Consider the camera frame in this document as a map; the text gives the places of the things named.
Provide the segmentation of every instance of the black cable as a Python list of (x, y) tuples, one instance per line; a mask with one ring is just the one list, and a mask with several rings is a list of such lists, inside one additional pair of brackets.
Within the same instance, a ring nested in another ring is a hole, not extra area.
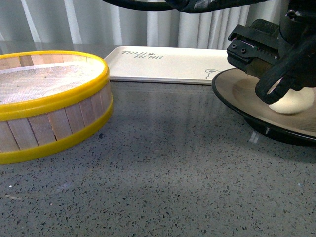
[(109, 4), (137, 11), (169, 11), (173, 10), (165, 2), (141, 2), (135, 0), (102, 0)]
[[(260, 78), (256, 85), (255, 92), (257, 96), (266, 104), (273, 104), (274, 102), (281, 99), (290, 88), (303, 88), (309, 84), (309, 81), (300, 80), (297, 81), (289, 75), (290, 72), (296, 64), (304, 60), (307, 57), (309, 60), (312, 59), (314, 50), (316, 48), (316, 33), (310, 36), (302, 36), (302, 39), (282, 57), (280, 58), (269, 70), (267, 70), (263, 76)], [(311, 65), (305, 63), (300, 65), (300, 70), (302, 72), (307, 71), (308, 67)], [(281, 79), (279, 85), (270, 93), (270, 89), (273, 85)]]
[(170, 6), (181, 12), (204, 13), (231, 7), (256, 4), (269, 0), (165, 0)]

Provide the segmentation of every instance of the gray speckled countertop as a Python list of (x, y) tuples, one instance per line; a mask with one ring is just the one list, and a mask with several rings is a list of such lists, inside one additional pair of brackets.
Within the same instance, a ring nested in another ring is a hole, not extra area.
[(258, 134), (210, 86), (111, 86), (114, 113), (99, 132), (0, 166), (0, 236), (316, 236), (315, 147)]

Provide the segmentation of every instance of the tray logo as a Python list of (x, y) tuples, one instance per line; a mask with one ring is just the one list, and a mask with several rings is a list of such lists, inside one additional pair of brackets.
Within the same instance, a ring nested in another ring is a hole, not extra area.
[(208, 74), (205, 79), (212, 79), (215, 75), (217, 75), (221, 71), (217, 69), (206, 69), (205, 72)]
[(134, 56), (134, 58), (143, 59), (161, 59), (163, 56), (155, 55), (154, 53), (147, 52), (132, 52), (132, 51), (122, 51), (122, 54)]

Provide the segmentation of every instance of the plate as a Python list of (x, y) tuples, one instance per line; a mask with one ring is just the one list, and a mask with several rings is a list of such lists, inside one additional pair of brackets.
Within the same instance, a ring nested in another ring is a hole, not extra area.
[(216, 74), (233, 68), (227, 52), (216, 49), (121, 46), (105, 61), (112, 81), (211, 85)]
[(234, 68), (216, 75), (212, 87), (222, 102), (243, 115), (260, 133), (290, 144), (316, 142), (315, 103), (311, 108), (297, 114), (279, 114), (255, 94), (258, 81), (258, 78)]

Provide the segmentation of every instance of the screw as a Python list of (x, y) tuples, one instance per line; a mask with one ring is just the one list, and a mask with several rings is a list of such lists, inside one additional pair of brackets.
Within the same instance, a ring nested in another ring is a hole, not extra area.
[(294, 19), (296, 17), (296, 11), (295, 10), (289, 10), (287, 12), (287, 16), (290, 18), (290, 19)]

